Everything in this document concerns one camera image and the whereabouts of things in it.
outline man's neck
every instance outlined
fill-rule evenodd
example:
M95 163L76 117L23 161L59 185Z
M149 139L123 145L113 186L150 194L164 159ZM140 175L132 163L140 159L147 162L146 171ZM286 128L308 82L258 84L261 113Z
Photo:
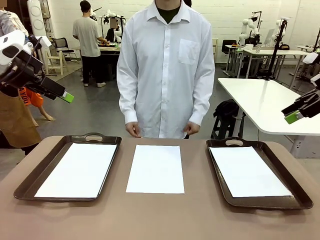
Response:
M82 17L89 18L90 17L90 12L83 12Z
M162 10L177 9L181 5L180 0L155 0L157 8Z

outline white sneaker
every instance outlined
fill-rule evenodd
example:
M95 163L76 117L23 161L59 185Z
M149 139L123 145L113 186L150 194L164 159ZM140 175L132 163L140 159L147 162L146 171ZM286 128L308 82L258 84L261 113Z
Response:
M96 86L97 86L98 88L102 88L102 87L104 87L105 85L106 85L105 82L97 83L97 84L96 84Z

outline gray t-shirt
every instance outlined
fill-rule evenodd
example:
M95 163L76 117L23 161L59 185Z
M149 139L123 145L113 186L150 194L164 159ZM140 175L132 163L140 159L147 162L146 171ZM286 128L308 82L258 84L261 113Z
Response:
M84 57L99 57L101 55L97 38L102 33L95 20L90 17L82 17L73 24L73 35L80 41L81 55Z
M0 37L15 31L15 25L10 19L10 14L5 11L0 11Z

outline dark brown tray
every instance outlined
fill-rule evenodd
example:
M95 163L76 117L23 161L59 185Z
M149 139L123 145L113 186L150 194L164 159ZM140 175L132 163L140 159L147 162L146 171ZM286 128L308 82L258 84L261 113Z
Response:
M121 137L118 136L104 136L100 133L88 133L83 136L64 136L52 151L36 166L36 168L26 177L20 186L14 191L14 197L20 200L33 200L42 202L90 202L96 200L100 195L105 184L108 172L115 159L116 153L119 149ZM81 144L105 144L116 145L110 166L105 173L99 194L95 198L61 198L61 197L35 197L38 189L42 186L47 177L51 174L62 157L66 154L72 143Z
M314 203L310 197L266 143L260 141L246 141L238 137L230 137L224 140L208 140L206 141L206 145L208 147L224 199L228 204L234 207L261 210L303 210L311 209L313 207ZM253 147L279 180L291 192L292 196L233 197L209 148L241 147Z

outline sheet of paper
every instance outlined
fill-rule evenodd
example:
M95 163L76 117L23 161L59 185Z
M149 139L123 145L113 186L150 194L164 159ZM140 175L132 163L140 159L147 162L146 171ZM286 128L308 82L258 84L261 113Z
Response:
M210 147L234 198L290 196L253 147Z
M73 143L35 197L96 198L116 147Z
M126 192L184 194L180 147L137 145Z

